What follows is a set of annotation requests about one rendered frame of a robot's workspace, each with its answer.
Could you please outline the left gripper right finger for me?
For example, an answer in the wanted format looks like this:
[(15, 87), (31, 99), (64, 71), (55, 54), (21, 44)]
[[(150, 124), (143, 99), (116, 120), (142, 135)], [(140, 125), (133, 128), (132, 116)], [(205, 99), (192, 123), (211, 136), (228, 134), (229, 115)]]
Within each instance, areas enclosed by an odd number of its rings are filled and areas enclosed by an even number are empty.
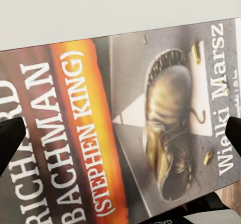
[(225, 135), (234, 146), (235, 150), (241, 157), (241, 119), (229, 117), (225, 128)]

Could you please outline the hardback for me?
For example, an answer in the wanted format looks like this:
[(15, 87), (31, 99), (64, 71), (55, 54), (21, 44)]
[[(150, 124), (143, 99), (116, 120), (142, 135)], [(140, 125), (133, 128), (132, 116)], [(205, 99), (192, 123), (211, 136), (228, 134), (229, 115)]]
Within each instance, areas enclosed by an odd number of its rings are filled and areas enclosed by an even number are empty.
[(187, 207), (241, 181), (230, 116), (241, 17), (1, 50), (0, 122), (22, 117), (26, 136), (0, 176), (0, 224), (138, 224)]

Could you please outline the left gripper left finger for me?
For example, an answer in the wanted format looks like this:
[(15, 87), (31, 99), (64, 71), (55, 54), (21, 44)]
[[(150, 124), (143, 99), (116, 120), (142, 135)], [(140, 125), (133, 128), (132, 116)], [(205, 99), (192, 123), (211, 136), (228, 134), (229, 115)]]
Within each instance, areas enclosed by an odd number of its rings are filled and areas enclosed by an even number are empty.
[(0, 176), (6, 170), (25, 136), (26, 129), (22, 117), (0, 122)]

